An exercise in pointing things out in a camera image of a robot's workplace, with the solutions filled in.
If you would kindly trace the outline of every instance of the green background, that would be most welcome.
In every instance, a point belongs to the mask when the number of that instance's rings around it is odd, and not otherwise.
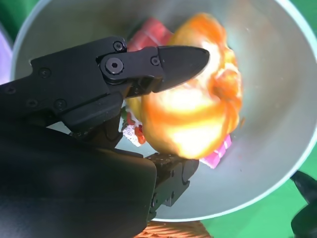
[[[15,39],[38,0],[0,0],[0,22]],[[292,0],[317,35],[317,0]],[[301,170],[317,178],[317,147]],[[291,238],[295,214],[305,206],[292,181],[261,201],[240,211],[203,221],[216,238]]]

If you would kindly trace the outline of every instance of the bowl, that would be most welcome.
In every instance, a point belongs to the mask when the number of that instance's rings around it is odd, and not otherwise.
[[[244,80],[245,123],[232,133],[220,165],[200,164],[177,202],[159,208],[157,221],[201,220],[251,205],[309,155],[317,138],[317,41],[297,9],[287,0],[42,0],[14,48],[17,79],[30,74],[30,59],[111,35],[128,37],[150,16],[174,31],[197,12],[213,14],[227,30]],[[154,152],[124,139],[118,147]]]

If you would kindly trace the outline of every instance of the black metal bracket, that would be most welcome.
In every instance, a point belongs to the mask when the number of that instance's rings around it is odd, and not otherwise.
[[[162,204],[171,207],[184,193],[190,184],[190,177],[198,168],[199,161],[166,154],[154,154],[147,158],[157,168],[157,182],[149,214],[151,220]]]

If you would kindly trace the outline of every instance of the bolt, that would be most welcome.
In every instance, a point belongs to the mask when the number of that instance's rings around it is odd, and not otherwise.
[[[118,58],[110,58],[106,62],[106,70],[111,74],[119,74],[123,71],[123,62]]]
[[[41,78],[48,78],[51,75],[51,71],[48,68],[41,68],[39,70],[39,75]]]
[[[29,108],[35,108],[38,105],[38,101],[35,99],[29,99],[26,101],[26,106]]]
[[[13,88],[13,87],[7,87],[7,88],[4,90],[4,92],[5,92],[6,94],[15,94],[16,89]]]
[[[113,44],[113,47],[114,47],[115,51],[122,51],[124,48],[123,44],[120,41],[116,41]]]
[[[158,57],[152,57],[151,58],[151,64],[153,64],[154,66],[158,66],[159,65]]]
[[[63,110],[67,107],[67,103],[64,99],[58,99],[54,102],[54,107],[57,110]]]

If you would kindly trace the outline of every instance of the food item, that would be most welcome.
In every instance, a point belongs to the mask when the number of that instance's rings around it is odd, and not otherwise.
[[[225,29],[200,13],[181,26],[169,45],[197,46],[211,54],[207,67],[175,88],[127,100],[158,152],[204,158],[219,148],[239,123],[242,80]]]

